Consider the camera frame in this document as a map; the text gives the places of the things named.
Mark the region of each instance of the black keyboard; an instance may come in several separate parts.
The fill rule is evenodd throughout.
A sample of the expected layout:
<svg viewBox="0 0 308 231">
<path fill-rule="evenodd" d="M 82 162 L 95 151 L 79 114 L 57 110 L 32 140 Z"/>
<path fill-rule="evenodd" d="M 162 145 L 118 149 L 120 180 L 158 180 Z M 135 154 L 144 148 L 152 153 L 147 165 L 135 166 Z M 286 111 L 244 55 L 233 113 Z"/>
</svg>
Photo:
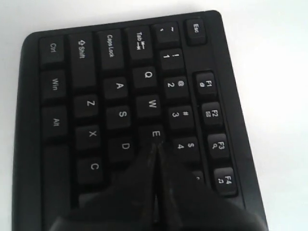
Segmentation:
<svg viewBox="0 0 308 231">
<path fill-rule="evenodd" d="M 200 184 L 265 220 L 216 11 L 31 34 L 16 116 L 14 231 L 47 231 L 161 141 Z"/>
</svg>

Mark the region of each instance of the white surface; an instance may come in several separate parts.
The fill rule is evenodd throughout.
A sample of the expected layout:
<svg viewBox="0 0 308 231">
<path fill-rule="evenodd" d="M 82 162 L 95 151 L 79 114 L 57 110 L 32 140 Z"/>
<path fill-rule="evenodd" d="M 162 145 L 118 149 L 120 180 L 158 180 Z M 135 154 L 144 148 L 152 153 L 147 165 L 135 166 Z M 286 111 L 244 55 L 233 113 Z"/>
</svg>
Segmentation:
<svg viewBox="0 0 308 231">
<path fill-rule="evenodd" d="M 0 0 L 0 229 L 11 230 L 20 49 L 34 31 L 221 12 L 271 231 L 308 214 L 308 1 Z"/>
</svg>

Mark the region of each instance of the keyboard frame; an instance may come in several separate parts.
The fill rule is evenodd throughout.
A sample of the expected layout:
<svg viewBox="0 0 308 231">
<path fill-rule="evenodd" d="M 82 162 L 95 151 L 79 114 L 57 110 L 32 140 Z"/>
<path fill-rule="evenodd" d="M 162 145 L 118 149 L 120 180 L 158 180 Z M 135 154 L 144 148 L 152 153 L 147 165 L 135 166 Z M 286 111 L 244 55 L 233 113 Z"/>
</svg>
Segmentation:
<svg viewBox="0 0 308 231">
<path fill-rule="evenodd" d="M 16 109 L 13 162 L 13 231 L 42 230 L 41 184 L 43 176 L 41 174 L 39 39 L 71 33 L 96 32 L 130 26 L 179 22 L 198 17 L 203 18 L 205 22 L 207 43 L 211 44 L 211 46 L 206 46 L 206 51 L 212 57 L 212 60 L 206 60 L 206 62 L 211 62 L 216 77 L 219 102 L 228 136 L 234 174 L 237 180 L 239 195 L 235 199 L 230 200 L 239 206 L 241 206 L 241 200 L 243 200 L 246 210 L 260 215 L 266 222 L 221 15 L 217 11 L 207 11 L 129 22 L 35 32 L 25 39 L 21 52 Z M 179 24 L 179 30 L 180 37 L 183 38 L 184 29 L 181 24 Z M 188 47 L 187 43 L 182 41 L 182 47 L 183 50 L 185 47 Z M 202 60 L 194 59 L 192 62 L 202 62 Z M 189 89 L 190 91 L 195 91 L 189 72 L 190 70 L 186 68 Z M 193 94 L 191 95 L 191 101 L 193 110 L 195 111 L 196 97 Z M 196 126 L 196 134 L 198 134 L 199 141 L 200 134 L 202 134 L 201 129 L 201 126 Z M 203 164 L 207 164 L 206 160 L 208 157 L 205 158 L 204 146 L 200 145 L 200 149 Z M 205 173 L 205 180 L 209 183 L 208 170 L 206 168 L 204 170 L 207 171 Z"/>
</svg>

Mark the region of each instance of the white desk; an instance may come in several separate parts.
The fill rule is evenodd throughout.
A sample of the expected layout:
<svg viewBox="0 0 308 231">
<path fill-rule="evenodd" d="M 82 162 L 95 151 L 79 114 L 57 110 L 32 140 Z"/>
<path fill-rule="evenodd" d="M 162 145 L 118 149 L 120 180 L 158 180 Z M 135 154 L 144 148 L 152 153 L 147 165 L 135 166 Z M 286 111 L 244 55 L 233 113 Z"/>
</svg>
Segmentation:
<svg viewBox="0 0 308 231">
<path fill-rule="evenodd" d="M 270 230 L 307 228 L 308 1 L 0 2 L 1 230 L 11 230 L 14 120 L 20 49 L 25 37 L 40 30 L 211 9 L 223 16 Z"/>
</svg>

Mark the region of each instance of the space bar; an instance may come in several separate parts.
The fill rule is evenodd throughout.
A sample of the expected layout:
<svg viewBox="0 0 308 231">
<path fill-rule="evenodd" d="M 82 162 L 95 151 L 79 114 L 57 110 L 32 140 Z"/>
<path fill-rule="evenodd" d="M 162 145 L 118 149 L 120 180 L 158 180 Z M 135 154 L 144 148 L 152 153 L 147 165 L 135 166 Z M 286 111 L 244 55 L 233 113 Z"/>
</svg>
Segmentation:
<svg viewBox="0 0 308 231">
<path fill-rule="evenodd" d="M 70 211 L 69 150 L 51 146 L 43 154 L 43 230 L 48 231 L 58 216 Z"/>
</svg>

